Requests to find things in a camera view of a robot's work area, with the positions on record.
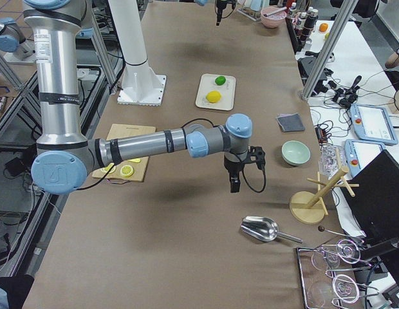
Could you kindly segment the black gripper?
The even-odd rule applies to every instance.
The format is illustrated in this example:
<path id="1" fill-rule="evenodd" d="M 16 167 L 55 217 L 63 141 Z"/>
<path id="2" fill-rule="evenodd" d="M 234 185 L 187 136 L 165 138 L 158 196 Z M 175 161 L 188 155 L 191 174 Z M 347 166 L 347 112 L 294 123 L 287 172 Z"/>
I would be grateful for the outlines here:
<path id="1" fill-rule="evenodd" d="M 231 5 L 232 11 L 223 16 L 223 11 L 227 8 L 228 5 Z M 236 8 L 236 0 L 215 0 L 215 12 L 217 16 L 216 26 L 219 26 L 222 19 L 230 17 L 230 15 L 234 12 Z"/>
<path id="2" fill-rule="evenodd" d="M 250 146 L 248 151 L 243 154 L 225 153 L 224 166 L 229 174 L 231 193 L 240 191 L 241 181 L 239 174 L 247 164 L 256 164 L 260 171 L 264 171 L 264 151 L 262 147 Z"/>

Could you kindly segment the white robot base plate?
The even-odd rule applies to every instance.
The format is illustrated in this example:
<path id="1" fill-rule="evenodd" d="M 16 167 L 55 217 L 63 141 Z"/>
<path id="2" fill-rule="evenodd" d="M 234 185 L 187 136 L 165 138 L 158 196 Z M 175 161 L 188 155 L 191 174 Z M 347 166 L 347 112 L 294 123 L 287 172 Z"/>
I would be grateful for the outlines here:
<path id="1" fill-rule="evenodd" d="M 166 75 L 154 74 L 144 79 L 134 73 L 131 86 L 122 86 L 117 102 L 123 105 L 161 106 L 166 81 Z"/>

